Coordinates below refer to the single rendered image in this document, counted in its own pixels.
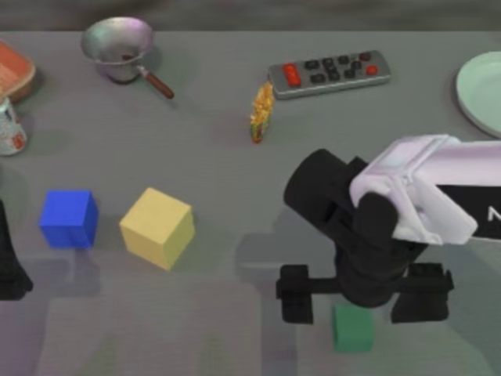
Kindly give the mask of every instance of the dark background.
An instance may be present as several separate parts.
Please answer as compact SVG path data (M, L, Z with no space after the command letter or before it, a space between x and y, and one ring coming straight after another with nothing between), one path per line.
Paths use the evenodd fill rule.
M501 29L500 0L0 0L0 30L83 30L137 16L157 30Z

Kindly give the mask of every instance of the cube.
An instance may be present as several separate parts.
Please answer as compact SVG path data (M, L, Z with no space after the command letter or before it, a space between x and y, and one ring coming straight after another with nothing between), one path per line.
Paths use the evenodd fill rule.
M91 248L99 210L89 190L51 190L39 226L52 248Z
M336 305L332 311L334 349L343 353L364 353L373 347L371 311L356 305Z
M170 270L195 235L190 205L148 188L120 221L131 253Z

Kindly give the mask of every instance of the white plate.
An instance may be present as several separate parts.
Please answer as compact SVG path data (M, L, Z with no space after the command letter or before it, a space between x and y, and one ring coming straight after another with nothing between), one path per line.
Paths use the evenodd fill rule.
M501 52L487 52L464 64L456 91L465 115L484 132L501 138Z

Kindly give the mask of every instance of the table surface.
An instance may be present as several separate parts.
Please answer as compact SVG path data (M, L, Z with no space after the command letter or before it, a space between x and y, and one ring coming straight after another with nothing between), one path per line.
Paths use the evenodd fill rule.
M333 247L284 207L287 179L327 148L370 159L408 135L488 139L456 109L456 70L499 49L486 33L159 33L146 64L176 92L119 86L82 57L79 34L0 33L38 65L17 110L29 147L2 160L0 195L35 289L0 302L2 376L492 376L501 374L501 248L430 247L452 270L447 322L391 325L374 310L367 354L332 349L332 301L315 324L283 324L281 263L323 277ZM380 49L390 84L276 104L263 144L251 102L272 63ZM118 222L148 186L194 207L196 238L164 272L129 254ZM38 229L45 193L90 189L101 217L88 252L52 250Z

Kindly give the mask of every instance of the remote control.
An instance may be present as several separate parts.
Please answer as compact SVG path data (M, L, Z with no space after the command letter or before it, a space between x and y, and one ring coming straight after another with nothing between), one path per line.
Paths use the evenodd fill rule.
M292 99L381 85L391 73L381 52L367 51L273 65L268 76L277 99Z

